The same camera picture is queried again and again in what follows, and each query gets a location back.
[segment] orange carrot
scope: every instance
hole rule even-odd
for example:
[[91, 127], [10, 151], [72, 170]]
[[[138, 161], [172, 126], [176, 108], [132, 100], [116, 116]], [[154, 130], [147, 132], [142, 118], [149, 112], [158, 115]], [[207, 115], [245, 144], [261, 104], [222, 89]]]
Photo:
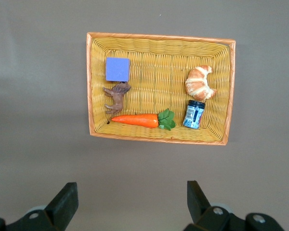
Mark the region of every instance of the orange carrot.
[[119, 115], [112, 118], [111, 120], [114, 122], [130, 125], [139, 125], [147, 128], [158, 127], [158, 116], [156, 114]]

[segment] basket rim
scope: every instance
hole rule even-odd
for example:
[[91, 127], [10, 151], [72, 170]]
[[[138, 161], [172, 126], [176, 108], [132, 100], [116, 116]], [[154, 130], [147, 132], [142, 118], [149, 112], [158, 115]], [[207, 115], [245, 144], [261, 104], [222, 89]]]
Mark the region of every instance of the basket rim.
[[[227, 44], [230, 54], [230, 76], [229, 76], [229, 101], [227, 106], [227, 115], [224, 125], [224, 135], [221, 141], [182, 141], [172, 139], [159, 138], [143, 138], [143, 137], [129, 137], [121, 135], [103, 134], [95, 132], [93, 111], [92, 111], [92, 90], [91, 90], [91, 57], [92, 57], [92, 39], [95, 38], [121, 38], [121, 39], [153, 39], [153, 40], [182, 40], [190, 42], [210, 42]], [[235, 88], [235, 67], [236, 67], [236, 41], [228, 38], [205, 38], [205, 37], [191, 37], [191, 36], [176, 36], [176, 35], [153, 35], [153, 34], [125, 34], [125, 33], [108, 33], [108, 32], [88, 32], [87, 33], [87, 98], [88, 98], [88, 113], [89, 113], [89, 131], [90, 135], [104, 138], [113, 138], [121, 140], [133, 141], [153, 141], [153, 142], [168, 142], [168, 143], [186, 143], [186, 144], [207, 144], [207, 145], [226, 145], [229, 137], [230, 123], [232, 117], [233, 97]]]

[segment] blue cube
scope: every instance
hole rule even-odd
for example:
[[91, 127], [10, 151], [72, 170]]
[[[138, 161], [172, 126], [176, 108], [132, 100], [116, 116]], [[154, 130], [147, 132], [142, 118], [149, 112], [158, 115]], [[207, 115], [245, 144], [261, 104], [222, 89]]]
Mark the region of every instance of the blue cube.
[[125, 58], [106, 58], [106, 80], [128, 82], [130, 78], [130, 60]]

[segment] gray floor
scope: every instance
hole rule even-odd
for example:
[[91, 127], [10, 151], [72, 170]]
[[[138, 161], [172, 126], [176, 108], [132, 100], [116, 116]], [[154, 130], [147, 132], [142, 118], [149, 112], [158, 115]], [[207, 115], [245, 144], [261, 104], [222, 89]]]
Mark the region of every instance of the gray floor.
[[[88, 31], [235, 39], [228, 144], [90, 136]], [[0, 0], [0, 217], [76, 181], [69, 231], [180, 231], [188, 180], [241, 218], [262, 212], [289, 230], [289, 0]]]

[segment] metal screw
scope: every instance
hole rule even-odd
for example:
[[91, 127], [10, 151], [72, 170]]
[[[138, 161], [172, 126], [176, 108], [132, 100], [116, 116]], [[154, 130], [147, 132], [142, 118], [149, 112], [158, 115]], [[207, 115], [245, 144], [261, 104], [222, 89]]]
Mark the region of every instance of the metal screw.
[[255, 214], [254, 216], [252, 216], [252, 218], [254, 218], [254, 220], [256, 222], [259, 222], [259, 223], [265, 223], [265, 219], [263, 218], [263, 216], [260, 216], [258, 214]]
[[39, 216], [38, 213], [32, 213], [30, 216], [29, 216], [29, 219], [34, 219], [34, 218], [37, 218]]
[[217, 215], [222, 215], [222, 214], [223, 214], [222, 209], [219, 208], [219, 207], [215, 207], [215, 208], [213, 209], [213, 212], [214, 212], [215, 214], [217, 214]]

